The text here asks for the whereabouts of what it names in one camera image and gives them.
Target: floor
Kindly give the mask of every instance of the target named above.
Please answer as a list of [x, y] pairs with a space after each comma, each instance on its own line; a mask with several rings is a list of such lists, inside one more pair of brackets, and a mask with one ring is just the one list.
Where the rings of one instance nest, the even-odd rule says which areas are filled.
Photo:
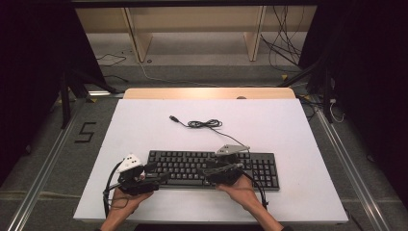
[[[299, 49], [305, 35], [293, 36], [293, 44]], [[276, 34], [266, 33], [264, 37], [272, 41]], [[89, 35], [89, 41], [107, 82], [116, 88], [276, 86], [298, 70], [279, 55], [269, 54], [263, 42], [257, 61], [250, 62], [241, 33], [155, 34], [142, 65], [136, 62], [127, 35]], [[306, 83], [307, 79], [293, 85], [294, 92], [306, 94]], [[100, 90], [95, 86], [88, 88]], [[118, 98], [93, 96], [80, 100], [71, 95], [71, 99], [76, 122], [69, 128], [63, 145], [54, 145], [64, 135], [62, 107], [56, 102], [31, 145], [31, 154], [20, 159], [0, 188], [0, 230], [8, 229], [14, 214], [32, 191], [33, 183], [38, 181], [38, 174], [44, 172], [43, 163], [49, 162], [55, 153], [58, 154], [50, 162], [43, 187], [33, 196], [33, 207], [27, 210], [23, 229], [93, 230], [98, 227], [99, 223], [83, 223], [72, 217]], [[319, 96], [313, 95], [311, 99], [319, 100]], [[376, 164], [370, 162], [370, 152], [362, 144], [352, 121], [345, 117], [343, 122], [327, 124], [318, 108], [305, 104], [304, 111], [310, 117], [311, 129], [339, 197], [355, 220], [350, 218], [348, 223], [340, 225], [291, 224], [295, 230], [408, 230], [406, 208]], [[340, 120], [341, 107], [334, 107], [333, 114]], [[90, 125], [94, 136], [92, 142], [80, 144], [75, 141], [83, 138], [80, 131], [85, 122], [95, 122]], [[360, 180], [353, 179], [355, 174]], [[372, 209], [377, 209], [380, 216], [368, 213]], [[120, 230], [134, 227], [133, 223], [125, 223]]]

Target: spacebar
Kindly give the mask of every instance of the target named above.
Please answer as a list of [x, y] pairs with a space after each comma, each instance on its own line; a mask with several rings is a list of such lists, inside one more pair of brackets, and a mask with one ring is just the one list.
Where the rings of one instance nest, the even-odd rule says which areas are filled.
[[167, 180], [168, 185], [193, 185], [201, 186], [203, 185], [202, 180]]

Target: gray floor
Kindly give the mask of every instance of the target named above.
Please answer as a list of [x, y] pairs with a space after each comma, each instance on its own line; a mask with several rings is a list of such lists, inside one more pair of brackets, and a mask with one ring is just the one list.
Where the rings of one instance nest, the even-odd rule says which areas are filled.
[[[273, 35], [266, 35], [266, 37], [273, 38]], [[296, 39], [296, 45], [301, 48], [304, 35], [299, 34]], [[221, 87], [276, 86], [282, 82], [282, 74], [293, 76], [293, 72], [278, 71], [269, 65], [268, 48], [264, 44], [260, 46], [257, 62], [250, 62], [246, 56], [242, 34], [237, 33], [155, 35], [146, 62], [143, 64], [144, 72], [141, 66], [136, 64], [126, 37], [89, 35], [89, 40], [92, 42], [96, 57], [110, 53], [127, 58], [114, 66], [101, 66], [105, 75], [116, 75], [129, 81], [126, 83], [115, 77], [107, 78], [109, 85], [121, 90], [131, 87], [202, 87], [204, 84]], [[272, 64], [278, 64], [280, 68], [296, 70], [296, 67], [290, 66], [278, 56], [276, 60], [274, 54], [271, 57]], [[100, 63], [109, 65], [115, 61], [117, 58], [104, 59]], [[95, 86], [88, 86], [88, 88], [98, 90]], [[305, 93], [304, 82], [296, 83], [293, 90], [299, 94]], [[24, 230], [92, 230], [98, 227], [99, 223], [83, 223], [72, 217], [87, 184], [117, 101], [118, 98], [114, 97], [95, 97], [95, 100], [89, 100], [79, 111], [60, 157], [38, 197]], [[73, 108], [77, 105], [78, 102], [72, 103]], [[312, 113], [307, 105], [304, 106], [304, 111], [306, 116]], [[334, 111], [337, 115], [342, 113], [337, 107]], [[94, 136], [91, 142], [77, 143], [75, 141], [85, 139], [79, 134], [85, 122], [95, 122], [87, 127], [94, 132]], [[21, 157], [0, 188], [0, 230], [7, 229], [25, 193], [30, 190], [42, 163], [61, 132], [61, 124], [62, 106], [56, 102], [32, 142], [32, 153]], [[374, 230], [320, 122], [319, 115], [311, 118], [310, 126], [344, 207], [364, 230]], [[386, 221], [390, 224], [391, 230], [408, 230], [407, 210], [384, 174], [375, 163], [367, 160], [369, 152], [361, 143], [352, 122], [345, 119], [342, 123], [333, 123], [333, 126]], [[120, 230], [133, 230], [134, 226], [133, 223], [125, 223]], [[359, 230], [352, 220], [339, 225], [291, 223], [291, 226], [295, 230]]]

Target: black keyboard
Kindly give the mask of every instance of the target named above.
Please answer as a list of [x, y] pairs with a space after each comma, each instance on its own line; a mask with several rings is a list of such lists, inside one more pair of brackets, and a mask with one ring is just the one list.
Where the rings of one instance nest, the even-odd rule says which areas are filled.
[[[278, 191], [279, 180], [273, 153], [238, 153], [242, 170], [252, 176], [265, 191]], [[175, 189], [212, 189], [214, 184], [198, 174], [198, 168], [206, 168], [207, 160], [213, 160], [215, 152], [152, 150], [148, 164], [157, 168], [146, 172], [146, 177], [157, 177], [168, 172], [169, 179], [161, 187]]]

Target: person's right hand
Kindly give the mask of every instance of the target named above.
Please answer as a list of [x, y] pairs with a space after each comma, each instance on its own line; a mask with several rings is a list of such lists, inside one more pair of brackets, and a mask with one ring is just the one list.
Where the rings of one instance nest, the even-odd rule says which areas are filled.
[[246, 176], [242, 175], [234, 185], [228, 186], [219, 184], [216, 189], [229, 194], [231, 199], [241, 204], [245, 210], [249, 210], [254, 205], [259, 205], [260, 202], [252, 188], [252, 182]]

